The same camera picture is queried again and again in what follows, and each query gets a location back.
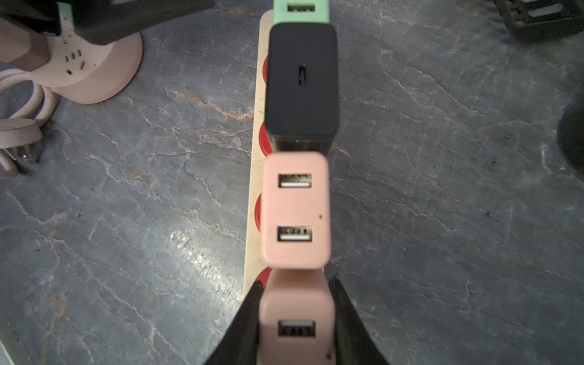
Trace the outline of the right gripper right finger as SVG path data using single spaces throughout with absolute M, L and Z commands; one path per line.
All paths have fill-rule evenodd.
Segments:
M 348 293 L 336 277 L 328 280 L 335 303 L 335 355 L 337 364 L 389 365 L 374 344 Z

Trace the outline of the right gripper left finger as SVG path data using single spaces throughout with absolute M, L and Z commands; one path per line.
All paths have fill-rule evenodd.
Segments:
M 259 304 L 264 292 L 261 281 L 249 289 L 223 339 L 204 365 L 256 365 L 259 346 Z

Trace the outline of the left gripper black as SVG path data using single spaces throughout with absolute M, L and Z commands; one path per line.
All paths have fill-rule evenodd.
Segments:
M 36 33 L 59 36 L 62 22 L 94 45 L 107 45 L 159 23 L 214 7 L 213 0 L 1 0 L 1 18 Z

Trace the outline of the pink USB charger plug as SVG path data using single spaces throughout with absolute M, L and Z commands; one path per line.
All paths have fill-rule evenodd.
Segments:
M 264 161 L 260 255 L 273 269 L 324 269 L 331 258 L 329 163 L 314 151 Z
M 335 364 L 335 304 L 322 269 L 274 269 L 259 303 L 261 364 Z

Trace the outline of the beige power strip red sockets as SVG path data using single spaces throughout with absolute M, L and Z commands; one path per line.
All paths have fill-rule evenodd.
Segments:
M 262 166 L 266 156 L 260 148 L 260 129 L 264 121 L 266 83 L 263 64 L 269 51 L 269 32 L 273 22 L 273 11 L 261 16 L 255 81 L 255 106 L 252 128 L 252 157 L 249 174 L 249 201 L 247 209 L 246 252 L 244 266 L 243 296 L 245 297 L 257 276 L 266 268 L 260 255 L 261 234 L 256 226 L 255 206 L 262 191 Z

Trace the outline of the green USB charger plug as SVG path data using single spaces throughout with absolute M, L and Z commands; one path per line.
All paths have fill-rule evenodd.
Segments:
M 275 0 L 273 24 L 329 24 L 329 0 Z

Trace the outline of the black USB charger plug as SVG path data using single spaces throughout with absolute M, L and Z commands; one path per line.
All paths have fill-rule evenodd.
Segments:
M 340 126 L 338 38 L 331 24 L 272 27 L 264 123 L 274 151 L 328 154 Z

